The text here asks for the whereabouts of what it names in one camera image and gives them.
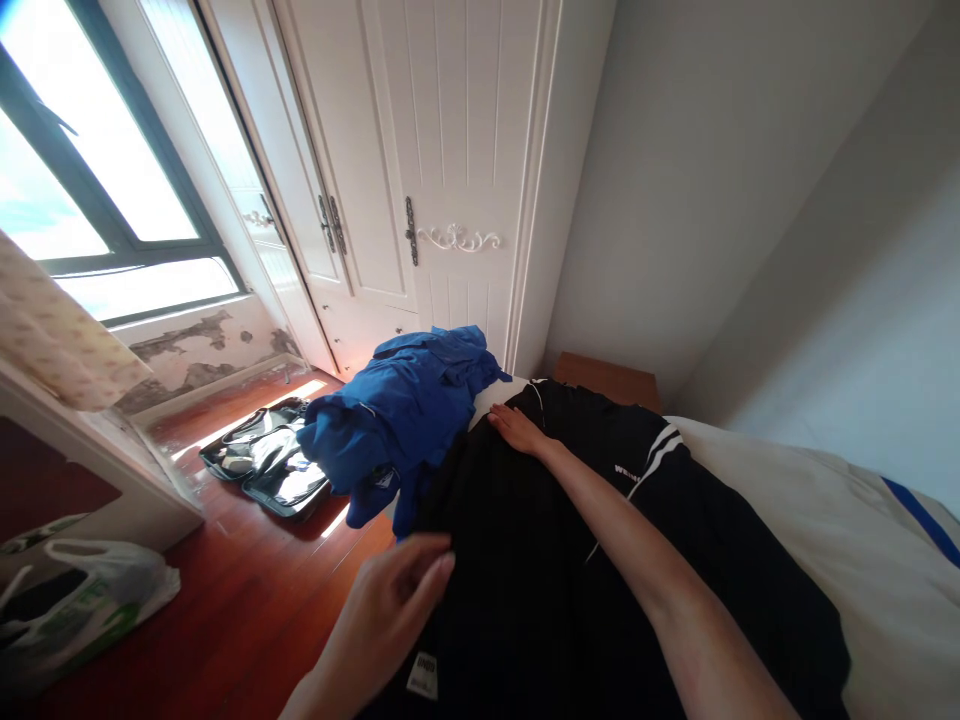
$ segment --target open suitcase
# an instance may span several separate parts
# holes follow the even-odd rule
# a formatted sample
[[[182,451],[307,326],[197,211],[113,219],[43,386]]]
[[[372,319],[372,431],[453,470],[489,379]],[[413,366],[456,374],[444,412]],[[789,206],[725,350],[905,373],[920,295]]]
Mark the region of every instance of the open suitcase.
[[[297,443],[306,406],[300,398],[287,398],[260,408],[200,450],[207,470],[224,482],[239,484],[244,494],[275,515],[306,519],[332,489]]]

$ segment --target black jacket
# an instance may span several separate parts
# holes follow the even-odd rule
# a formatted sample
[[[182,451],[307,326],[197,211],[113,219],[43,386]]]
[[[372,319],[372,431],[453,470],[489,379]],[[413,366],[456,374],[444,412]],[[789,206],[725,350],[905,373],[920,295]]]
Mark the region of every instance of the black jacket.
[[[675,428],[553,381],[508,404],[630,496],[801,716],[846,717],[850,660],[836,609]],[[616,568],[546,468],[486,419],[451,449],[416,530],[451,533],[456,569],[367,717],[684,717],[653,628]],[[436,661],[437,700],[407,689],[418,656]]]

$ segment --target decorative carving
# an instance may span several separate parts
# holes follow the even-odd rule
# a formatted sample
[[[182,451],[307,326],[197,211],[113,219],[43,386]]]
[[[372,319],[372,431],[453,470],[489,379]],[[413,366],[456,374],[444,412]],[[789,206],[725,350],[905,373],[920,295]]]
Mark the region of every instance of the decorative carving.
[[[483,235],[479,232],[467,237],[467,230],[460,223],[450,223],[447,225],[445,233],[440,232],[439,228],[432,227],[429,230],[420,228],[417,230],[417,237],[429,240],[441,250],[463,250],[463,252],[480,252],[483,246],[490,243],[490,247],[497,249],[503,240],[497,233],[487,233]]]
[[[273,225],[273,218],[269,215],[261,215],[259,210],[244,213],[242,217],[248,223],[256,225],[257,227],[267,228]]]

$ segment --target white wardrobe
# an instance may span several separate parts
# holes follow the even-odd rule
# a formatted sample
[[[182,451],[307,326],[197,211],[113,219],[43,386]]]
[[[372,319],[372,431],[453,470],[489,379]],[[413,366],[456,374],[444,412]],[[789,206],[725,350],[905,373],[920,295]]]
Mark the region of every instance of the white wardrobe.
[[[353,377],[395,334],[476,324],[533,373],[614,1],[198,6],[334,370]]]

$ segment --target window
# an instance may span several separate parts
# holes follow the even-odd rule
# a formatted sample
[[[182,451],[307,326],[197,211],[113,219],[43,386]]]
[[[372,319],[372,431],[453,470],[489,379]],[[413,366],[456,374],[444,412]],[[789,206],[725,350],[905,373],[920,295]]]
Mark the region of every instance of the window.
[[[107,325],[243,287],[96,0],[0,0],[0,228]]]

